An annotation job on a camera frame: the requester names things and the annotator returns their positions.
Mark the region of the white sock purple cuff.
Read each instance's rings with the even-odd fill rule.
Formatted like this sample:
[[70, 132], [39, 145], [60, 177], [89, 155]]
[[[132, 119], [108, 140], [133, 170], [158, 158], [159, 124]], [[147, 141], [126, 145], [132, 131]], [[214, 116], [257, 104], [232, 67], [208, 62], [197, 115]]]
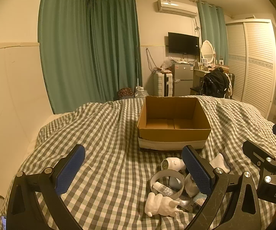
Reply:
[[189, 197], [194, 197], [200, 192], [191, 174], [188, 174], [184, 179], [184, 189]]

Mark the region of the white curved plastic piece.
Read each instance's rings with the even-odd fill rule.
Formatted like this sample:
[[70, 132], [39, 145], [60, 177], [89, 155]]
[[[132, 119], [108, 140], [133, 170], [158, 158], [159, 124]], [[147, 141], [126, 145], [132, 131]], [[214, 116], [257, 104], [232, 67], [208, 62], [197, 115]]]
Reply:
[[215, 168], [221, 168], [225, 173], [230, 173], [231, 169], [227, 165], [227, 162], [224, 159], [224, 156], [221, 153], [218, 153], [213, 160], [210, 161], [210, 165]]

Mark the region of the white handheld device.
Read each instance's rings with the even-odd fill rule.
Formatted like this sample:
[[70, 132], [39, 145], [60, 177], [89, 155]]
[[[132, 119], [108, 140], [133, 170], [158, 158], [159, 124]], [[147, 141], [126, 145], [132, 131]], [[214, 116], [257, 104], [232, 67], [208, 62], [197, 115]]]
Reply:
[[180, 158], [168, 157], [161, 162], [161, 170], [167, 169], [175, 171], [185, 170], [186, 165], [184, 164], [184, 161]]

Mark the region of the white plush toy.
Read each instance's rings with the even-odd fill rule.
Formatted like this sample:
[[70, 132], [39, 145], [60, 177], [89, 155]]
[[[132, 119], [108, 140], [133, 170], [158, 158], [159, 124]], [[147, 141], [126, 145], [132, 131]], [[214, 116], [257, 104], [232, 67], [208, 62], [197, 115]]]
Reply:
[[182, 212], [182, 210], [177, 208], [179, 204], [179, 201], [173, 200], [168, 196], [156, 195], [151, 192], [148, 194], [144, 211], [149, 217], [157, 214], [176, 217], [178, 213]]

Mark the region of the white louvered wardrobe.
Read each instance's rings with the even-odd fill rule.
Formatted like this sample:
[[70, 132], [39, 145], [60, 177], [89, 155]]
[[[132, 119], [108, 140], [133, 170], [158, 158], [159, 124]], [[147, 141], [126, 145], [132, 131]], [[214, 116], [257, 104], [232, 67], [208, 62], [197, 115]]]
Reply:
[[228, 66], [234, 74], [233, 99], [268, 117], [276, 85], [276, 39], [270, 19], [226, 23]]

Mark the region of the oval white vanity mirror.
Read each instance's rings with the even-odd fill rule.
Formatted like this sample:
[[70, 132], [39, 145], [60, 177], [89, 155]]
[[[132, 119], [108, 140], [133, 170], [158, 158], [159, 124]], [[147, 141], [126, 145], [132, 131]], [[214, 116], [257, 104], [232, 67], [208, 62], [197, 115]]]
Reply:
[[215, 59], [215, 48], [209, 40], [204, 40], [200, 48], [202, 60], [207, 60], [207, 64], [212, 64]]

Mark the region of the silver mini fridge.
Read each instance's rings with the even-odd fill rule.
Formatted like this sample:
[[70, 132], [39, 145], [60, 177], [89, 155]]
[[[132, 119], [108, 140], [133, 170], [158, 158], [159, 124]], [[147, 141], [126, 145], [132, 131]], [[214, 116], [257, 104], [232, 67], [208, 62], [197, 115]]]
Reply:
[[173, 95], [175, 97], [190, 95], [190, 89], [193, 86], [193, 65], [184, 63], [173, 64], [172, 74]]

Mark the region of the open cardboard box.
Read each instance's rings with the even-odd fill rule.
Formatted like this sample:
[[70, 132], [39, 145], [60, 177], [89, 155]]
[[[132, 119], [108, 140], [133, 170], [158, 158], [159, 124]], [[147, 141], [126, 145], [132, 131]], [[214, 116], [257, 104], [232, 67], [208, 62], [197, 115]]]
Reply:
[[141, 149], [173, 152], [203, 149], [211, 126], [198, 97], [147, 96], [137, 131]]

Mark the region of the narrow green curtain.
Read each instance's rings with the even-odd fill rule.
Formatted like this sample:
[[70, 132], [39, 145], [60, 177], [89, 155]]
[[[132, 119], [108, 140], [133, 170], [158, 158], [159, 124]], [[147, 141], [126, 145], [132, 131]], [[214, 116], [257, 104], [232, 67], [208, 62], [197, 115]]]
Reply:
[[227, 30], [222, 7], [210, 5], [199, 0], [197, 2], [201, 25], [202, 41], [208, 40], [215, 49], [216, 59], [228, 65]]

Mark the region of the white hard-shell suitcase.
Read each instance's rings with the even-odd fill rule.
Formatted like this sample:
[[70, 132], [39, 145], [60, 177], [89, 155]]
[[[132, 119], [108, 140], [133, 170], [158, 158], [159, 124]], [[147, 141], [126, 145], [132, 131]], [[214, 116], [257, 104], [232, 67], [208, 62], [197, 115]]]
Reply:
[[153, 75], [153, 91], [157, 97], [173, 96], [173, 74], [156, 72]]

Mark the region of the clear large water bottle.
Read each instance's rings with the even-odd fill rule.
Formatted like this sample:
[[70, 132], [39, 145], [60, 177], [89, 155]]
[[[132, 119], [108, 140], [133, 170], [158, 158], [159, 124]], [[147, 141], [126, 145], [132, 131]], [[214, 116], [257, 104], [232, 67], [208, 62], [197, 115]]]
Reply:
[[144, 87], [137, 86], [135, 89], [134, 97], [135, 98], [145, 98], [146, 96], [148, 96], [148, 92], [144, 89]]

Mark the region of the brown patterned bag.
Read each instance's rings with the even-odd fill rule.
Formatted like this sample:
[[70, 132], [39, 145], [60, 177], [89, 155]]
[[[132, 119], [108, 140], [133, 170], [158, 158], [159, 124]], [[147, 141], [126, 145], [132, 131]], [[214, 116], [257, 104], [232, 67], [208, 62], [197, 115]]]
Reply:
[[118, 91], [118, 98], [120, 100], [133, 98], [133, 97], [134, 97], [134, 92], [130, 87], [125, 87]]

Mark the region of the large green curtain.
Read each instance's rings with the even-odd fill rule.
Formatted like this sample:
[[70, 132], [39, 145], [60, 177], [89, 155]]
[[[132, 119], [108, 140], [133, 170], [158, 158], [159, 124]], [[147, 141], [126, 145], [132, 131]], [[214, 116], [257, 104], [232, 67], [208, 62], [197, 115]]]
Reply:
[[38, 41], [56, 114], [142, 84], [136, 0], [41, 0]]

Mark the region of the black wall television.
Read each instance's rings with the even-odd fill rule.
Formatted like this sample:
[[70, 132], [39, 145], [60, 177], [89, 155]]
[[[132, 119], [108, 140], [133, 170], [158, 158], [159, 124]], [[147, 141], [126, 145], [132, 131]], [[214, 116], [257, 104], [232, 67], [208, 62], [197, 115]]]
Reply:
[[200, 54], [199, 37], [169, 32], [168, 51], [170, 53], [198, 56]]

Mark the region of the white wall air conditioner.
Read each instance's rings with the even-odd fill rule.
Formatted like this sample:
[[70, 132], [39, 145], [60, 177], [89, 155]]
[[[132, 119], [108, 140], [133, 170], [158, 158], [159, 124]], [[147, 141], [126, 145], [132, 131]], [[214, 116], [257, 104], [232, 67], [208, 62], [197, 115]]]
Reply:
[[188, 17], [196, 17], [198, 15], [197, 6], [186, 3], [171, 0], [157, 0], [157, 6], [159, 12], [165, 12], [168, 14], [177, 14]]

